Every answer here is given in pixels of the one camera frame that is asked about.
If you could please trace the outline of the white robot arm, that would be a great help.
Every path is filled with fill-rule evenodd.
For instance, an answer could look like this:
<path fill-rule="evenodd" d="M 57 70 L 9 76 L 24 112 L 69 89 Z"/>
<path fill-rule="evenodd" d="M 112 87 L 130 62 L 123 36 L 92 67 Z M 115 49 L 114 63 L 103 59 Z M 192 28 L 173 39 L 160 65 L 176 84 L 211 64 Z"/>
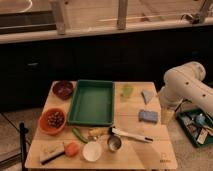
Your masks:
<path fill-rule="evenodd" d="M 171 120 L 184 99 L 213 117 L 213 88 L 203 83 L 205 76 L 204 66 L 195 61 L 165 72 L 164 86 L 158 92 L 162 124 L 167 124 Z"/>

